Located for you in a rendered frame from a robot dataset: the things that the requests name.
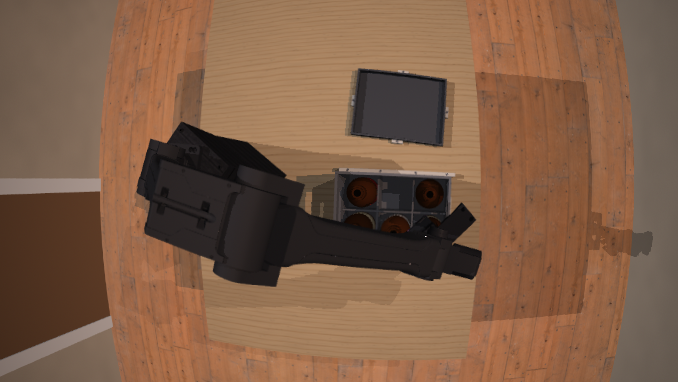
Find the dark grey divided crate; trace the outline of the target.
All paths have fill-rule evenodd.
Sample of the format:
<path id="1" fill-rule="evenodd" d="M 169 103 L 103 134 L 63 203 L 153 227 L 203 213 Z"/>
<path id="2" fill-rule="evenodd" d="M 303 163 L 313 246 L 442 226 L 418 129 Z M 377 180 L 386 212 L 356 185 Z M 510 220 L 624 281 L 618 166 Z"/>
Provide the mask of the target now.
<path id="1" fill-rule="evenodd" d="M 367 207 L 356 207 L 353 204 L 351 204 L 347 198 L 346 192 L 349 183 L 352 180 L 359 177 L 371 178 L 378 184 L 377 201 Z M 440 203 L 440 205 L 432 209 L 427 209 L 420 206 L 415 197 L 415 191 L 418 184 L 422 180 L 429 178 L 439 178 L 435 180 L 437 180 L 441 184 L 444 190 L 443 201 Z M 448 199 L 446 197 L 447 201 L 445 212 L 444 212 L 445 180 L 440 179 L 447 179 L 446 182 Z M 414 225 L 424 215 L 435 216 L 442 222 L 444 215 L 445 218 L 450 215 L 451 179 L 452 176 L 335 171 L 333 220 L 344 222 L 346 218 L 352 214 L 355 214 L 357 212 L 368 211 L 367 213 L 369 213 L 375 220 L 377 230 L 380 230 L 383 222 L 393 214 L 405 215 L 410 221 L 411 227 L 412 224 Z M 429 211 L 413 212 L 414 209 Z M 378 217 L 380 212 L 381 212 L 381 221 L 378 225 Z"/>

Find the brown bottle with cream label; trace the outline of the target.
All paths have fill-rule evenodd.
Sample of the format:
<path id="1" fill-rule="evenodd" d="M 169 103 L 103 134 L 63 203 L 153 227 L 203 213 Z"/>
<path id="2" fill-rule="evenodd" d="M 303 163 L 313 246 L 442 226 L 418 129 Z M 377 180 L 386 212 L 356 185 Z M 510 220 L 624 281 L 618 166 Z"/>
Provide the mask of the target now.
<path id="1" fill-rule="evenodd" d="M 437 227 L 441 224 L 440 220 L 437 217 L 432 216 L 432 215 L 427 215 L 427 216 L 433 223 L 435 223 L 435 225 Z"/>

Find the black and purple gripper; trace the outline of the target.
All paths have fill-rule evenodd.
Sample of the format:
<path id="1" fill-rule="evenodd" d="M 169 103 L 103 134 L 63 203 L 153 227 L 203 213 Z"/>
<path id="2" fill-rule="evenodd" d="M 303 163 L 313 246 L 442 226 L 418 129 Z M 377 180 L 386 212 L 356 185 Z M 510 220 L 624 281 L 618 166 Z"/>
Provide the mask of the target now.
<path id="1" fill-rule="evenodd" d="M 424 230 L 431 222 L 432 222 L 432 221 L 431 221 L 426 215 L 424 215 L 421 219 L 419 219 L 419 220 L 418 220 L 418 221 L 417 221 L 417 222 L 416 222 L 409 230 L 407 230 L 407 231 L 411 231 L 411 232 L 413 232 L 413 230 L 422 231 L 422 230 Z M 407 231 L 406 231 L 406 232 L 407 232 Z"/>

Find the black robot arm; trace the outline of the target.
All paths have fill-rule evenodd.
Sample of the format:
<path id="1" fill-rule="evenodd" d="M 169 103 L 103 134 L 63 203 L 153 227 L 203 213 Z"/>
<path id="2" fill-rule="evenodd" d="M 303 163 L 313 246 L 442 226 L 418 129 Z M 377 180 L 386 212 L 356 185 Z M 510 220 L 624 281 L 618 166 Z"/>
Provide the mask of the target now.
<path id="1" fill-rule="evenodd" d="M 452 245 L 476 221 L 463 203 L 424 233 L 388 233 L 310 215 L 299 207 L 305 184 L 243 165 L 235 180 L 202 171 L 202 153 L 198 145 L 150 139 L 137 193 L 150 200 L 145 234 L 215 261 L 223 279 L 276 287 L 281 267 L 307 263 L 427 281 L 477 274 L 482 251 Z"/>

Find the brown ceramic bottle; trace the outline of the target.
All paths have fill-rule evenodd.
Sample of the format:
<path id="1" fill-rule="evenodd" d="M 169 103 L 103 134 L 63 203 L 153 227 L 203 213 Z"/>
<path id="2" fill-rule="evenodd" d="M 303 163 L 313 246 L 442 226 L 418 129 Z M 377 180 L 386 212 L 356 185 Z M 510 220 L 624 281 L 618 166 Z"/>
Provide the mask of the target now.
<path id="1" fill-rule="evenodd" d="M 425 179 L 418 184 L 415 191 L 415 197 L 419 205 L 427 209 L 432 209 L 440 205 L 444 197 L 444 191 L 438 181 L 434 179 Z"/>

